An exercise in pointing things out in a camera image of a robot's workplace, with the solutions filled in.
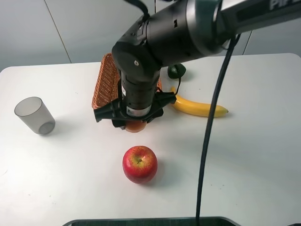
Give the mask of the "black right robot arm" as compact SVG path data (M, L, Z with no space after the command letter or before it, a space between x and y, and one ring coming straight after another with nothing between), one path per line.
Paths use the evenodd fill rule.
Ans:
M162 116L176 101L157 88L162 67L217 54L241 33L300 16L298 0L178 0L153 15L144 10L111 50L117 96L95 109L95 119L124 128Z

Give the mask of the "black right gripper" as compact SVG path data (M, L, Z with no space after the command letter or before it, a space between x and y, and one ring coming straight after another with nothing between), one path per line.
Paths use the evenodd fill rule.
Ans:
M156 92L150 110L143 116L131 116L126 112L122 105L122 100L117 98L107 105L94 110L96 122L103 119L112 120L116 128L125 129L127 121L142 121L150 123L155 118L161 117L164 113L163 108L168 104L174 104L176 96L173 92Z

